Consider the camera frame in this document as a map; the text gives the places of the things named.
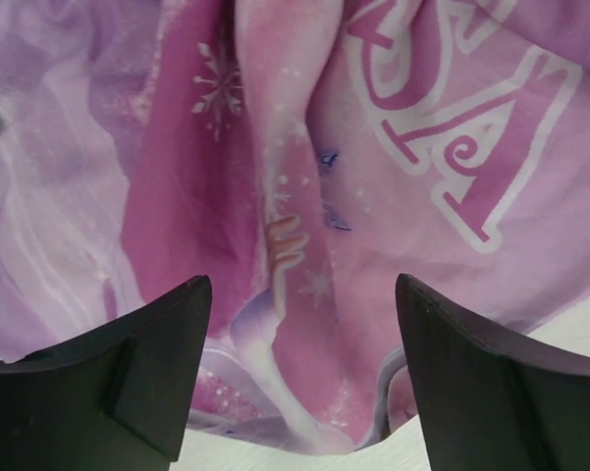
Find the purple Elsa cloth placemat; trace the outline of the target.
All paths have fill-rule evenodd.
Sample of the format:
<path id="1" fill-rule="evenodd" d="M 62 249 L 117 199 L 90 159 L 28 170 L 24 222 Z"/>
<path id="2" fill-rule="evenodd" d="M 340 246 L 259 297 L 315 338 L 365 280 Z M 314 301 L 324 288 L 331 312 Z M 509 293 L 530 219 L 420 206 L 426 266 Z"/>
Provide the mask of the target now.
<path id="1" fill-rule="evenodd" d="M 401 273 L 590 297 L 590 1 L 0 1 L 0 358 L 205 275 L 189 424 L 349 452 L 416 412 Z"/>

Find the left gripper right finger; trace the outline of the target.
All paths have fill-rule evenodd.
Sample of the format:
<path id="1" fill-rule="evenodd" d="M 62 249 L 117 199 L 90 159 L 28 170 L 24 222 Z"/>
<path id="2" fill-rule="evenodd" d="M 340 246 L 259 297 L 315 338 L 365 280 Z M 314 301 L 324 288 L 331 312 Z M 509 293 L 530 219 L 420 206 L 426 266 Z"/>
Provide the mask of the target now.
<path id="1" fill-rule="evenodd" d="M 590 470 L 590 357 L 399 275 L 402 345 L 434 470 Z"/>

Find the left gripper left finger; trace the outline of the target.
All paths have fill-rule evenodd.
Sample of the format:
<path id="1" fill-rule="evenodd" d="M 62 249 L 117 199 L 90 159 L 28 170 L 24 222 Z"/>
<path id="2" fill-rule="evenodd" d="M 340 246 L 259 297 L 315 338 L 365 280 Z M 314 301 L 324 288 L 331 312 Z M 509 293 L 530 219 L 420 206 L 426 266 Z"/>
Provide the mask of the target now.
<path id="1" fill-rule="evenodd" d="M 168 469 L 211 304 L 211 283 L 198 276 L 85 334 L 0 361 L 0 470 Z"/>

